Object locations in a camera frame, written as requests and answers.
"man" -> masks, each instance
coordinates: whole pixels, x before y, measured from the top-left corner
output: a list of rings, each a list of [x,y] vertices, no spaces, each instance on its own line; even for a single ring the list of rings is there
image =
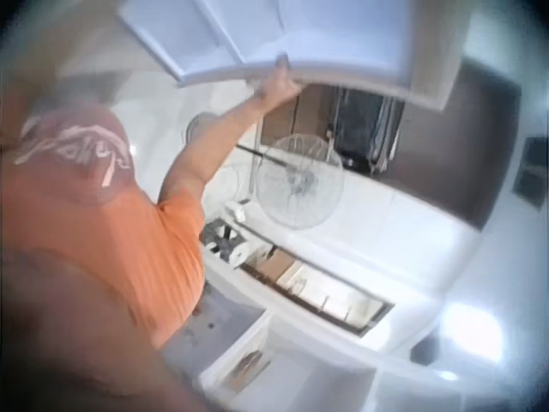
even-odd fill
[[[3,248],[47,251],[80,276],[93,276],[161,347],[202,292],[205,184],[249,127],[300,90],[287,59],[279,58],[254,96],[177,156],[156,204],[137,187],[124,129],[108,110],[75,106],[46,114],[18,148],[3,153]]]

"white wall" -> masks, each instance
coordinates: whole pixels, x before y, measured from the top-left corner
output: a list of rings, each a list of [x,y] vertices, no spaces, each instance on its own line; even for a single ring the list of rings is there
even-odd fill
[[[547,133],[549,41],[512,2],[481,2],[466,53],[522,86],[519,130],[503,189],[478,251],[449,292],[450,301],[498,320],[503,359],[494,366],[449,353],[434,367],[503,378],[524,395],[549,367],[547,201],[537,210],[513,195],[512,186],[526,137]]]

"cabinet door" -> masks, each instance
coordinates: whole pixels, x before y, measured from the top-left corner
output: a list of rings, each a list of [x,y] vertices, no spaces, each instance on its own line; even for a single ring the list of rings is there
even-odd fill
[[[460,62],[465,3],[128,0],[119,15],[182,85],[264,76],[286,53],[306,82],[439,108]]]

